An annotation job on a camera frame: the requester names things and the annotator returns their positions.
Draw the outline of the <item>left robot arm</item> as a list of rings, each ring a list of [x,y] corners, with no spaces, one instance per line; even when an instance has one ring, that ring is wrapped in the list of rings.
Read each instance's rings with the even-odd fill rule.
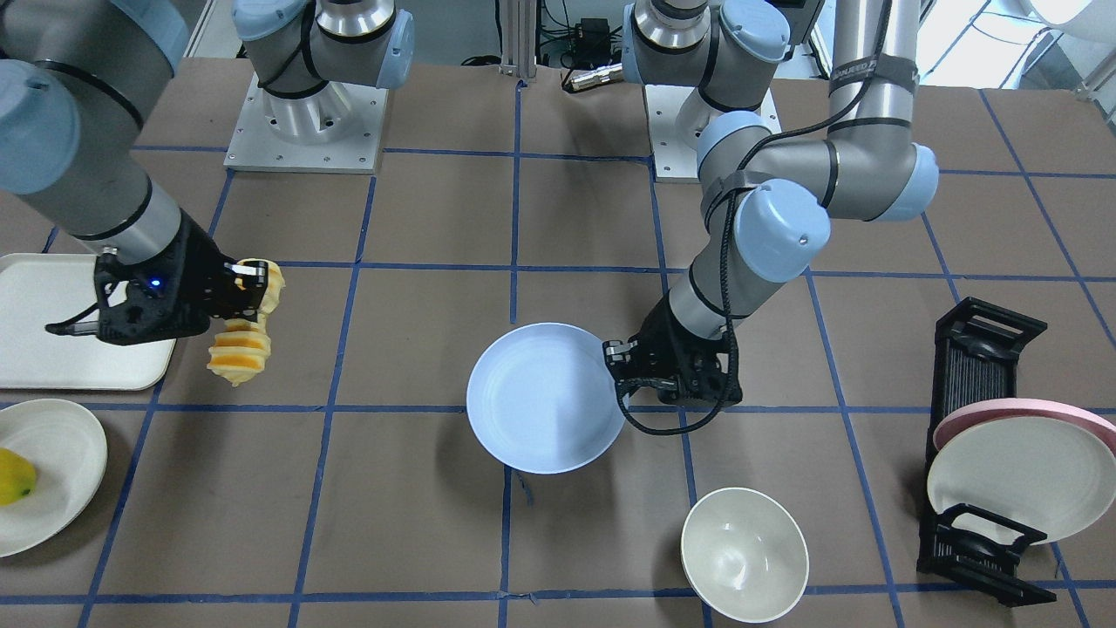
[[[709,243],[638,334],[603,346],[617,396],[680,406],[741,400],[735,325],[800,276],[834,219],[910,220],[936,195],[936,156],[912,138],[916,1],[840,1],[826,119],[773,133],[759,115],[790,49],[766,1],[627,4],[627,83],[689,86],[711,118],[695,139]]]

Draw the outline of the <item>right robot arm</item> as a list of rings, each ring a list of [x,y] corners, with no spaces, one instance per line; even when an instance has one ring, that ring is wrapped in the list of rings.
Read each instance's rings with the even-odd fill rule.
[[[396,89],[413,62],[413,16],[393,1],[235,1],[254,88],[231,143],[263,168],[330,148],[375,160],[379,124],[359,95]],[[4,1],[3,190],[96,257],[95,301],[56,337],[143,345],[223,319],[263,332],[280,291],[273,263],[227,257],[131,156],[187,51],[170,1]]]

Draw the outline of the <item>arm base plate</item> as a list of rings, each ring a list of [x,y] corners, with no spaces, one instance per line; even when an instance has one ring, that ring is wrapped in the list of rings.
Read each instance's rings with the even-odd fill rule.
[[[360,174],[378,170],[388,89],[328,83],[304,99],[248,84],[224,166],[272,174]]]
[[[710,107],[695,87],[645,85],[643,91],[655,181],[698,182],[698,142],[723,113]]]

